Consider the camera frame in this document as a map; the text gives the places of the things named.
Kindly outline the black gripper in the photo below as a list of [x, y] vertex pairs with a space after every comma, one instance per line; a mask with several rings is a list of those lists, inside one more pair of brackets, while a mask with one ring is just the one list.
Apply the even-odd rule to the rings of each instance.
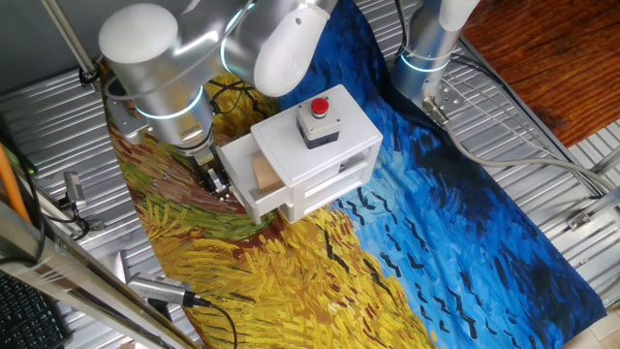
[[201, 182], [205, 182], [208, 191], [218, 200], [224, 201], [231, 197], [232, 191], [228, 181], [225, 180], [219, 160], [213, 155], [192, 156], [193, 167]]

